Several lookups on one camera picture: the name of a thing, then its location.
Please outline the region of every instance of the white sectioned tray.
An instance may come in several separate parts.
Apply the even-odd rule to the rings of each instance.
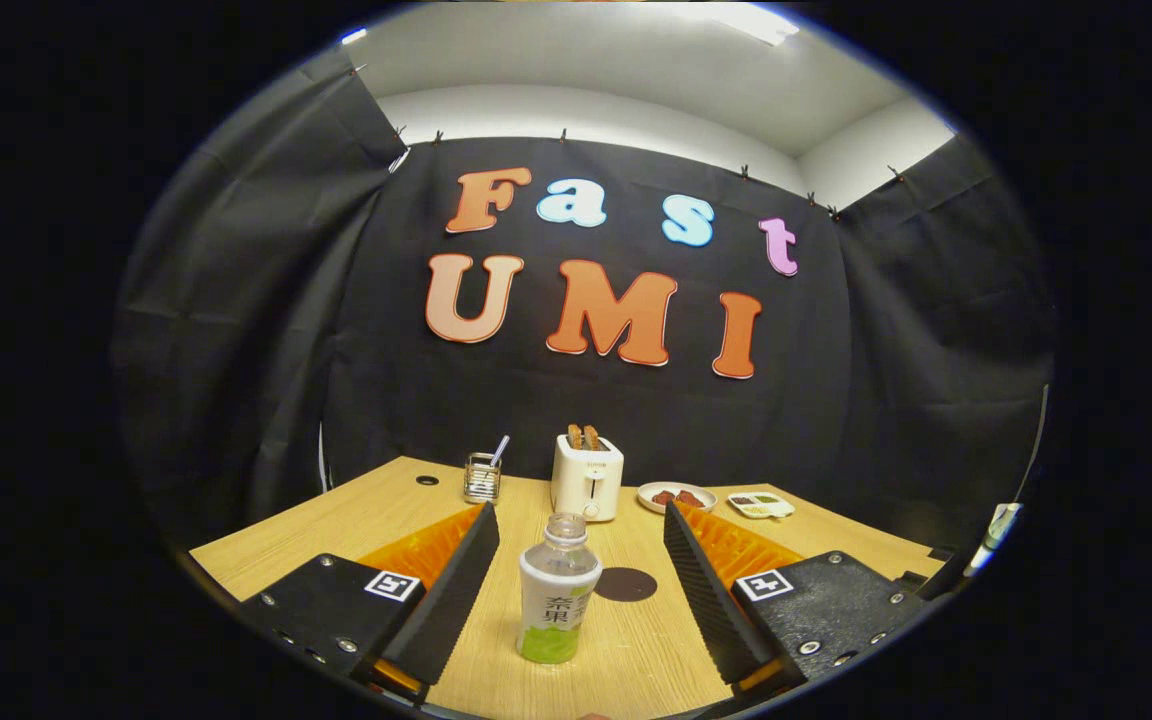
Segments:
[[[794,514],[794,506],[771,492],[733,492],[727,502],[746,518],[787,518]]]

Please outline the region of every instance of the ceiling light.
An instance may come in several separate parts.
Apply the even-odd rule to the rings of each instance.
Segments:
[[[358,38],[365,37],[366,35],[367,35],[366,28],[364,26],[358,28],[356,29],[356,31],[350,32],[348,36],[340,38],[340,45],[349,45],[351,44],[351,41],[358,40]]]
[[[710,18],[725,26],[738,29],[749,36],[776,46],[785,38],[799,31],[794,23],[772,10],[753,3],[669,3],[677,14],[691,18]]]

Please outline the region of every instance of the white wall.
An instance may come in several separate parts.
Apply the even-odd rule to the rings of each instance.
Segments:
[[[666,152],[806,195],[799,168],[788,156],[708,120],[652,103],[575,88],[473,85],[391,94],[376,100],[403,142],[462,137],[558,137],[608,142]]]
[[[915,97],[874,111],[797,158],[806,190],[820,205],[846,209],[954,137]]]

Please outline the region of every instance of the ceiling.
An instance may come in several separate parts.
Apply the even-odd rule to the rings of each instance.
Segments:
[[[655,103],[790,158],[909,92],[801,29],[768,46],[672,3],[410,3],[348,45],[376,97],[581,88]]]

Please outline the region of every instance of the fast umi sign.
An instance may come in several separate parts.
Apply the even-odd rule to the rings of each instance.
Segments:
[[[513,204],[517,185],[532,181],[528,168],[506,168],[462,174],[458,179],[461,196],[456,217],[447,223],[448,233],[487,232],[497,223],[493,214],[502,213]],[[607,222],[602,211],[602,187],[588,179],[559,179],[547,187],[547,197],[536,205],[536,214],[550,223],[576,223],[593,228]],[[708,202],[685,195],[666,197],[660,223],[664,240],[688,247],[704,247],[713,238],[714,210]],[[794,233],[785,228],[781,218],[759,220],[767,243],[767,260],[772,268],[786,276],[799,272],[790,258],[795,245]],[[444,252],[429,260],[430,278],[425,301],[425,323],[437,336],[452,342],[475,343],[488,340],[505,323],[509,305],[513,278],[524,272],[525,263],[516,255],[492,255],[484,259],[488,272],[488,288],[483,313],[467,319],[457,313],[461,278],[473,266],[468,255]],[[590,343],[585,327],[599,355],[607,355],[612,347],[628,334],[617,348],[626,363],[661,366],[669,361],[666,343],[666,318],[669,297],[677,291],[679,282],[669,275],[641,273],[620,297],[612,290],[602,265],[591,260],[566,260],[559,265],[566,278],[567,291],[558,328],[545,338],[545,346],[554,353],[582,355]],[[755,341],[755,318],[763,304],[742,291],[722,291],[718,304],[726,311],[722,350],[713,359],[713,372],[723,378],[749,379],[755,377],[750,348]]]

